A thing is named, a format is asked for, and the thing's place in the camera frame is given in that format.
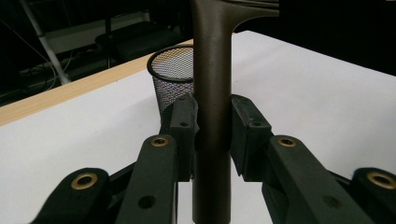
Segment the wooden table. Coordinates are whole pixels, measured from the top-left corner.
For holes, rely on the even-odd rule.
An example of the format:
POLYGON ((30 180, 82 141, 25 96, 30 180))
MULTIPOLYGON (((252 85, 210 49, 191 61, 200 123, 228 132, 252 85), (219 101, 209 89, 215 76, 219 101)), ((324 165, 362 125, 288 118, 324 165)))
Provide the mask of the wooden table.
POLYGON ((69 101, 90 91, 133 76, 146 69, 151 54, 111 67, 64 86, 41 92, 18 102, 0 107, 0 127, 37 112, 69 101))

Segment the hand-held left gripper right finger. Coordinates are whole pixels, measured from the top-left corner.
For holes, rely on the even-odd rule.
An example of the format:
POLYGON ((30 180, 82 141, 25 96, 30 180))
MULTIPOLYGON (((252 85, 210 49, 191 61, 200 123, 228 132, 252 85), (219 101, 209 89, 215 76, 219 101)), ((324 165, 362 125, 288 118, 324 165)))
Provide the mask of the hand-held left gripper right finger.
POLYGON ((254 103, 241 95, 232 96, 231 156, 238 175, 246 182, 261 182, 264 147, 273 136, 272 126, 254 103))

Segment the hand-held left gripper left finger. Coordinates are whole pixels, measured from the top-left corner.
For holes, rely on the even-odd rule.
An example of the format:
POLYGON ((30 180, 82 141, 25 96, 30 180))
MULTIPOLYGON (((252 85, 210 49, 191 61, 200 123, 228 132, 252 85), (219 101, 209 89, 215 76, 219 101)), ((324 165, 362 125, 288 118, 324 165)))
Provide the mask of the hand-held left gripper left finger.
POLYGON ((161 113, 160 134, 169 134, 177 142, 178 181, 189 182, 193 175, 198 105, 191 94, 182 95, 161 113))

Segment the black mesh pen cup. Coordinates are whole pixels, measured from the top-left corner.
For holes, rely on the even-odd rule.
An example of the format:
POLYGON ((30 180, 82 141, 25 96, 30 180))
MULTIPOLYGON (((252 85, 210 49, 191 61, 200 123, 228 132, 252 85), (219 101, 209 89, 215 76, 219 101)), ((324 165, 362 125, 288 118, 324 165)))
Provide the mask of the black mesh pen cup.
POLYGON ((176 99, 193 90, 193 45, 176 45, 155 52, 147 62, 161 123, 169 120, 176 99))

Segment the white board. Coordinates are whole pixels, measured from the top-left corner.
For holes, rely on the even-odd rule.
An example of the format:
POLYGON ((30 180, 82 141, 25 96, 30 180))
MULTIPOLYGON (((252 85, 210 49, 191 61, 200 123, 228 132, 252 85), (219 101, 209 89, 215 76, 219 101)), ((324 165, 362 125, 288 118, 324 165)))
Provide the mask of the white board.
MULTIPOLYGON (((396 77, 253 32, 233 36, 233 92, 329 170, 396 174, 396 77)), ((134 162, 160 116, 147 69, 0 127, 0 224, 27 224, 85 167, 134 162)))

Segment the black comb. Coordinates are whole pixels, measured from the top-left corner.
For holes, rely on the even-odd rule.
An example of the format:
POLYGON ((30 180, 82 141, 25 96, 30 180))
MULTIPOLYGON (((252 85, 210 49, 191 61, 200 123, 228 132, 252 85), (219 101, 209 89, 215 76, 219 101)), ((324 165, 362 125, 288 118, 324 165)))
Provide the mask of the black comb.
POLYGON ((280 0, 190 0, 193 95, 198 104, 192 181, 195 224, 231 220, 232 34, 242 22, 279 15, 280 0))

